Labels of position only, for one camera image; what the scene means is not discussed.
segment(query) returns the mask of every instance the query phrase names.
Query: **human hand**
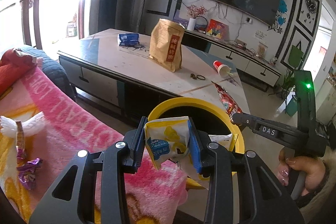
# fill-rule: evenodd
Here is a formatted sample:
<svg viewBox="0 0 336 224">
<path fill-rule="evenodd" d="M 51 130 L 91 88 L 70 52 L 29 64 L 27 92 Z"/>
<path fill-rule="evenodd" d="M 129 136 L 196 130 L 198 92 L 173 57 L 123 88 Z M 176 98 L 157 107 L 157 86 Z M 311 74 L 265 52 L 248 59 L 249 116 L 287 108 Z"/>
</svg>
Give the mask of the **human hand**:
<svg viewBox="0 0 336 224">
<path fill-rule="evenodd" d="M 299 156 L 286 159 L 284 149 L 280 151 L 279 162 L 276 170 L 276 177 L 284 186 L 288 185 L 290 168 L 307 173 L 305 188 L 302 191 L 301 196 L 307 195 L 318 187 L 326 172 L 326 167 L 320 158 L 313 159 L 310 157 Z"/>
</svg>

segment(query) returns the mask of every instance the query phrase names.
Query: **screw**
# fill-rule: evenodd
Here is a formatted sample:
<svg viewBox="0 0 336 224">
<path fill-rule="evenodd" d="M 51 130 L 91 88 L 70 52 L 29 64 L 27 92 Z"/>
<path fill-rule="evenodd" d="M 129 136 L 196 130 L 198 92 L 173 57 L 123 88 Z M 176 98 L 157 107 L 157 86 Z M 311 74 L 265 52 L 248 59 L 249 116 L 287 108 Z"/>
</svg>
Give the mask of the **screw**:
<svg viewBox="0 0 336 224">
<path fill-rule="evenodd" d="M 249 157 L 249 158 L 254 158 L 256 156 L 256 153 L 252 150 L 250 151 L 247 151 L 246 152 L 246 155 Z"/>
<path fill-rule="evenodd" d="M 210 149 L 217 149 L 219 147 L 218 143 L 214 143 L 214 142 L 209 143 L 208 146 Z"/>
<path fill-rule="evenodd" d="M 117 142 L 115 144 L 115 146 L 116 146 L 116 148 L 124 148 L 126 146 L 126 143 L 124 143 L 124 142 Z"/>
<path fill-rule="evenodd" d="M 80 150 L 78 151 L 77 153 L 77 156 L 80 157 L 80 158 L 83 158 L 87 155 L 87 151 L 86 150 Z"/>
</svg>

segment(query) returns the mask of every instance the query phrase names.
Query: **blue flower decal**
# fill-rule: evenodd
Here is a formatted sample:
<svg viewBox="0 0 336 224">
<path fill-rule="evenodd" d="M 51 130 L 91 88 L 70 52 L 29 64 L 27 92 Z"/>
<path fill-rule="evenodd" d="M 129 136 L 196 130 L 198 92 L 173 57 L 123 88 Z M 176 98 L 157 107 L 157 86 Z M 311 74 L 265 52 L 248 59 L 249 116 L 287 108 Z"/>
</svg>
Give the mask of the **blue flower decal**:
<svg viewBox="0 0 336 224">
<path fill-rule="evenodd" d="M 283 14 L 287 12 L 287 4 L 284 0 L 280 0 L 278 11 Z"/>
<path fill-rule="evenodd" d="M 285 19 L 283 17 L 278 17 L 278 23 L 282 26 L 285 23 Z"/>
</svg>

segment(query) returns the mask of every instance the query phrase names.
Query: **white wings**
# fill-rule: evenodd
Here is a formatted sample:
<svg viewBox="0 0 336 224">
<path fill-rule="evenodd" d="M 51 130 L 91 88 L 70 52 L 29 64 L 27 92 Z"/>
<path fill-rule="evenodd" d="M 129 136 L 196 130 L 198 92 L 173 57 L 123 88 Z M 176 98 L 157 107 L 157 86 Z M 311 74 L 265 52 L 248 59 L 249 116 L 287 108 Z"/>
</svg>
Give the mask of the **white wings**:
<svg viewBox="0 0 336 224">
<path fill-rule="evenodd" d="M 17 126 L 14 120 L 5 116 L 0 116 L 0 132 L 7 137 L 16 138 Z M 22 129 L 25 137 L 33 136 L 41 132 L 45 127 L 43 112 L 37 113 L 28 121 L 22 122 Z"/>
</svg>

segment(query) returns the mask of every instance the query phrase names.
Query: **kraft paper bag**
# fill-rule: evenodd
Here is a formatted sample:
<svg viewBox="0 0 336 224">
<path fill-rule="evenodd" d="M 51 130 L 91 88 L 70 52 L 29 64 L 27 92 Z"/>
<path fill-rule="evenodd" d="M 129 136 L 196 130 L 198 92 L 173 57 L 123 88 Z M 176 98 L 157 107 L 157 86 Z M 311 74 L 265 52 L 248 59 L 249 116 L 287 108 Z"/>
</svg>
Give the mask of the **kraft paper bag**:
<svg viewBox="0 0 336 224">
<path fill-rule="evenodd" d="M 150 58 L 172 72 L 179 70 L 182 65 L 183 35 L 181 25 L 161 18 L 152 31 Z"/>
</svg>

